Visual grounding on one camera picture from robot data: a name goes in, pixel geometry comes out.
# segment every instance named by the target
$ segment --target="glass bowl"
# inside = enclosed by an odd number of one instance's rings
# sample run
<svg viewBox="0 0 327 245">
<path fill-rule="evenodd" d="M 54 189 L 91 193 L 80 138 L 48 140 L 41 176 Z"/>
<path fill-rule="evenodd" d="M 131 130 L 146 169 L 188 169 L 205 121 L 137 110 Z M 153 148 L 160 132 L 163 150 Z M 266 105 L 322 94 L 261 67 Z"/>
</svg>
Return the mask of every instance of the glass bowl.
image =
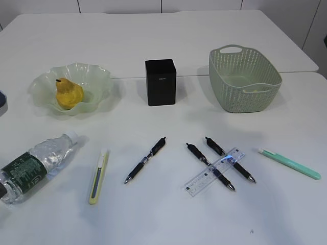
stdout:
<svg viewBox="0 0 327 245">
<path fill-rule="evenodd" d="M 67 78 L 83 88 L 83 101 L 70 110 L 63 109 L 57 102 L 56 79 L 59 78 Z M 74 63 L 54 67 L 41 74 L 34 79 L 29 93 L 36 106 L 48 107 L 59 113 L 74 116 L 95 111 L 98 104 L 109 97 L 111 88 L 112 81 L 109 71 L 98 65 Z"/>
</svg>

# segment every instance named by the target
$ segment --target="basket handle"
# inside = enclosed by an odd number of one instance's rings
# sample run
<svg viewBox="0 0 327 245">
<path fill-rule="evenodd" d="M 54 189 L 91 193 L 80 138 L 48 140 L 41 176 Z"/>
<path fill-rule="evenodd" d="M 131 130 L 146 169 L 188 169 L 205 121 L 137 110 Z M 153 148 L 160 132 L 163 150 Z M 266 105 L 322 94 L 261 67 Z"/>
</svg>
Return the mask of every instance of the basket handle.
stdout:
<svg viewBox="0 0 327 245">
<path fill-rule="evenodd" d="M 225 48 L 228 48 L 228 47 L 237 47 L 237 48 L 240 48 L 241 51 L 243 51 L 243 49 L 245 48 L 245 47 L 240 46 L 240 45 L 237 45 L 237 44 L 229 44 L 229 45 L 223 46 L 223 47 L 221 47 L 221 48 L 218 48 L 218 49 L 216 49 L 216 50 L 217 50 L 219 53 L 221 53 L 222 50 L 224 50 Z"/>
<path fill-rule="evenodd" d="M 264 91 L 251 91 L 251 92 L 245 91 L 245 89 L 248 89 L 248 88 L 251 88 L 251 87 L 254 87 L 254 86 L 257 87 L 258 85 L 262 85 L 262 86 L 265 86 L 265 87 L 270 87 L 270 89 L 267 89 L 267 90 L 264 90 Z M 249 85 L 246 88 L 243 88 L 242 92 L 243 93 L 266 93 L 266 92 L 271 91 L 274 87 L 276 87 L 276 85 L 271 85 L 271 84 L 266 84 L 266 83 L 256 83 L 256 84 Z"/>
</svg>

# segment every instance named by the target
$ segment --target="yellow utility knife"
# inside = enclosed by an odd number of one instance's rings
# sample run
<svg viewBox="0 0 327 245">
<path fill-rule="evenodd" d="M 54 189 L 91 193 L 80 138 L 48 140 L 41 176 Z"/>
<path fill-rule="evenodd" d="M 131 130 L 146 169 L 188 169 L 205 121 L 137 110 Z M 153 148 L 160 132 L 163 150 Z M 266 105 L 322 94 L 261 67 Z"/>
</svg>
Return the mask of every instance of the yellow utility knife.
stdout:
<svg viewBox="0 0 327 245">
<path fill-rule="evenodd" d="M 101 153 L 98 160 L 98 166 L 96 174 L 94 176 L 93 185 L 88 202 L 90 204 L 96 204 L 101 191 L 102 181 L 106 172 L 106 165 L 108 162 L 108 149 L 101 149 Z"/>
</svg>

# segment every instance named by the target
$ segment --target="ruler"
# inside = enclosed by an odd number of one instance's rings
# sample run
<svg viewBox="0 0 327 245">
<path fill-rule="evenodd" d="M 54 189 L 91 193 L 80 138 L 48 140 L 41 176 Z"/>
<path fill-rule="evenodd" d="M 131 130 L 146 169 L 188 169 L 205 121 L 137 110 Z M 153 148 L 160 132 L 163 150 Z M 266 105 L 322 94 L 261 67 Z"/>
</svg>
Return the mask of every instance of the ruler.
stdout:
<svg viewBox="0 0 327 245">
<path fill-rule="evenodd" d="M 221 174 L 229 170 L 237 161 L 245 156 L 238 148 L 233 148 L 226 153 L 222 158 L 213 163 L 213 166 L 218 169 Z M 206 188 L 217 177 L 212 172 L 212 166 L 207 167 L 204 171 L 192 178 L 184 185 L 184 189 L 191 195 L 195 196 L 204 188 Z"/>
</svg>

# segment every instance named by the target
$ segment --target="black pen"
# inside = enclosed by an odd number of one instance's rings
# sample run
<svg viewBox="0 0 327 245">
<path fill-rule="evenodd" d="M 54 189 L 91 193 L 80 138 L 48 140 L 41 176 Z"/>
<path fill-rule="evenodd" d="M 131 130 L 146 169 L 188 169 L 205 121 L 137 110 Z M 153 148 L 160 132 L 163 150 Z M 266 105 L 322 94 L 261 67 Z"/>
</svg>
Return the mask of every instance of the black pen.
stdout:
<svg viewBox="0 0 327 245">
<path fill-rule="evenodd" d="M 186 143 L 186 145 L 188 146 L 188 149 L 201 161 L 203 162 L 205 165 L 207 165 L 210 170 L 213 172 L 213 174 L 224 184 L 224 186 L 226 186 L 227 188 L 229 188 L 230 190 L 236 191 L 235 187 L 231 184 L 231 182 L 226 179 L 225 176 L 222 175 L 222 173 L 216 169 L 215 166 L 213 166 L 207 159 L 206 157 L 196 148 L 195 145 L 193 144 L 188 144 Z"/>
<path fill-rule="evenodd" d="M 207 138 L 206 137 L 206 144 L 213 149 L 219 156 L 225 156 L 226 153 L 225 151 L 219 146 L 217 145 L 212 139 Z M 238 162 L 234 163 L 234 168 L 241 173 L 241 175 L 243 175 L 246 179 L 248 179 L 249 181 L 256 183 L 254 177 L 252 177 L 252 175 L 246 171 L 244 169 L 244 167 L 242 167 Z"/>
<path fill-rule="evenodd" d="M 157 154 L 157 152 L 164 147 L 164 145 L 166 144 L 165 138 L 161 138 L 157 144 L 155 144 L 155 146 L 151 149 L 150 153 L 144 157 L 141 162 L 139 162 L 139 164 L 133 169 L 133 171 L 127 176 L 127 178 L 124 181 L 124 184 L 127 184 L 128 182 L 130 182 L 136 175 L 137 173 L 144 167 L 144 165 L 149 161 L 149 159 L 151 157 L 153 157 L 155 154 Z"/>
</svg>

